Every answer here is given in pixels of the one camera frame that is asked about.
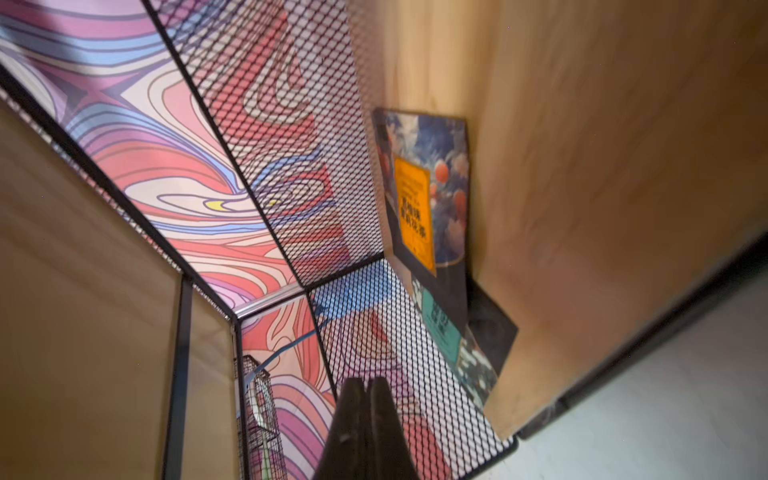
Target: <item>white floor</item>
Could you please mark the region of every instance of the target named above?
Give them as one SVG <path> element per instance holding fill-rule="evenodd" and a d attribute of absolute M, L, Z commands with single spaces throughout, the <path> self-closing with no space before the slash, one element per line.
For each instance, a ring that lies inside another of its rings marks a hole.
<path fill-rule="evenodd" d="M 767 346 L 763 274 L 478 478 L 766 478 Z"/>

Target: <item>book cover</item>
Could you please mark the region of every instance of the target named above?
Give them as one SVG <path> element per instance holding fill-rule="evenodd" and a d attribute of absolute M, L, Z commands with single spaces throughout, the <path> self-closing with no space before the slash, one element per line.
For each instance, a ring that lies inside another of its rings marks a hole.
<path fill-rule="evenodd" d="M 468 297 L 465 253 L 466 123 L 383 109 L 374 111 L 373 123 L 392 248 L 411 271 L 413 300 L 427 330 L 482 410 L 517 329 L 498 309 L 470 314 L 469 305 L 476 302 Z M 478 344 L 476 333 L 489 339 L 485 345 Z"/>

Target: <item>wooden wall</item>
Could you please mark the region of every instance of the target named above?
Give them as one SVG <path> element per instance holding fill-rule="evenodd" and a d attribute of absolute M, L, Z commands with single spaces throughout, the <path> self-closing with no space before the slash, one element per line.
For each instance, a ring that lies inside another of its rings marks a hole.
<path fill-rule="evenodd" d="M 195 292 L 183 480 L 239 478 L 232 338 L 229 323 Z"/>
<path fill-rule="evenodd" d="M 180 275 L 0 107 L 0 477 L 158 478 Z"/>
<path fill-rule="evenodd" d="M 468 120 L 472 275 L 520 327 L 500 436 L 766 229 L 767 9 L 350 0 L 366 101 Z"/>

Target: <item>pink wavy pattern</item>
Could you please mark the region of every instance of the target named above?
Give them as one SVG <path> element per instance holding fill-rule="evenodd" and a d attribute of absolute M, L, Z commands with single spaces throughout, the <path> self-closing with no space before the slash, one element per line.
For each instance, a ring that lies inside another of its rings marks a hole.
<path fill-rule="evenodd" d="M 230 306 L 295 282 L 140 2 L 3 2 L 0 61 Z"/>
<path fill-rule="evenodd" d="M 243 353 L 263 362 L 313 328 L 309 304 L 301 297 L 244 324 Z M 317 337 L 281 353 L 267 370 L 288 473 L 309 480 L 323 454 L 335 410 Z"/>

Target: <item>mesh shelf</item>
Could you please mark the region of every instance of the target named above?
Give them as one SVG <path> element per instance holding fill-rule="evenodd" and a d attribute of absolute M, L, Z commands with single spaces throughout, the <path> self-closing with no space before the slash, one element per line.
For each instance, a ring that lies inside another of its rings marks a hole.
<path fill-rule="evenodd" d="M 382 251 L 344 2 L 149 3 L 299 281 Z"/>
<path fill-rule="evenodd" d="M 256 370 L 257 365 L 252 356 L 243 356 L 246 380 Z M 251 478 L 285 480 L 288 473 L 283 456 L 283 443 L 280 440 L 270 374 L 266 370 L 258 372 L 246 386 L 245 402 Z M 240 423 L 237 424 L 237 433 L 240 436 Z"/>
<path fill-rule="evenodd" d="M 461 478 L 514 449 L 475 409 L 385 260 L 311 297 L 336 388 L 350 377 L 387 378 L 422 478 Z"/>

